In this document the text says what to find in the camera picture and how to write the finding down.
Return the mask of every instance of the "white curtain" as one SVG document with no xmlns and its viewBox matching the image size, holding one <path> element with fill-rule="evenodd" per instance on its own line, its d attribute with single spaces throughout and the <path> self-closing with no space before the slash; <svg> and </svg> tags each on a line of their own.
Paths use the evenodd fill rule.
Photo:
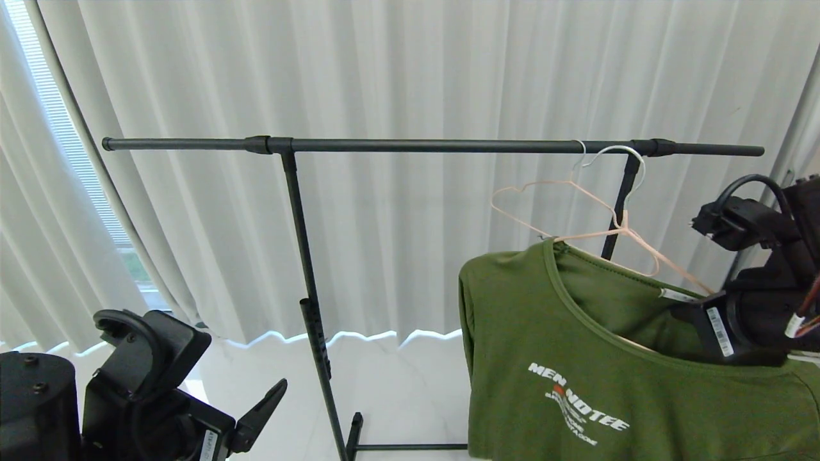
<svg viewBox="0 0 820 461">
<path fill-rule="evenodd" d="M 762 145 L 761 158 L 649 159 L 631 201 L 633 227 L 715 287 L 733 255 L 688 222 L 728 182 L 772 171 L 820 43 L 820 3 L 779 0 L 30 6 L 96 145 L 105 136 L 258 134 Z M 241 342 L 303 330 L 297 302 L 306 293 L 278 158 L 96 154 L 175 312 Z M 298 155 L 326 333 L 457 329 L 460 266 L 538 241 L 490 211 L 492 191 L 564 179 L 574 160 Z M 612 203 L 623 162 L 600 159 L 582 183 Z M 560 187 L 500 202 L 553 234 L 608 224 L 606 212 Z M 602 241 L 577 244 L 599 252 Z M 650 269 L 629 242 L 615 260 Z"/>
<path fill-rule="evenodd" d="M 99 342 L 102 308 L 145 303 L 52 137 L 5 8 L 0 30 L 0 340 Z"/>
</svg>

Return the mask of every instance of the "clothing rack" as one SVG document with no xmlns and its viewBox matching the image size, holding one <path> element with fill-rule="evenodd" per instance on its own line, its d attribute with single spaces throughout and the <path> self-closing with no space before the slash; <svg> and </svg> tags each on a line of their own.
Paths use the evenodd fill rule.
<svg viewBox="0 0 820 461">
<path fill-rule="evenodd" d="M 662 157 L 672 154 L 759 157 L 763 148 L 726 144 L 679 144 L 666 139 L 633 139 L 631 141 L 512 141 L 512 140 L 433 140 L 433 139 L 294 139 L 273 136 L 252 136 L 245 139 L 112 139 L 102 140 L 105 150 L 231 150 L 260 154 L 277 153 L 282 158 L 288 184 L 290 206 L 294 215 L 299 255 L 302 259 L 307 298 L 299 301 L 316 364 L 321 393 L 325 399 L 330 427 L 333 431 L 340 461 L 354 461 L 361 451 L 395 450 L 465 450 L 467 444 L 362 444 L 364 417 L 356 412 L 345 442 L 333 390 L 330 387 L 330 360 L 317 295 L 316 279 L 308 245 L 302 197 L 296 168 L 297 152 L 403 152 L 403 153 L 597 153 L 609 146 L 627 146 L 644 157 Z M 624 167 L 621 187 L 615 203 L 618 221 L 622 219 L 624 200 L 632 190 L 640 161 L 629 155 Z M 615 221 L 610 221 L 610 230 Z M 601 256 L 610 259 L 617 236 L 608 235 Z"/>
</svg>

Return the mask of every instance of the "green t-shirt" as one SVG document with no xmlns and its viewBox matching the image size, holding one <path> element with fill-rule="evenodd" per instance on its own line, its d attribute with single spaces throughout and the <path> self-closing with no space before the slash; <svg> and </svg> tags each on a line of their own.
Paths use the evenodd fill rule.
<svg viewBox="0 0 820 461">
<path fill-rule="evenodd" d="M 661 297 L 692 293 L 552 240 L 459 280 L 473 457 L 820 459 L 820 368 L 706 363 Z"/>
</svg>

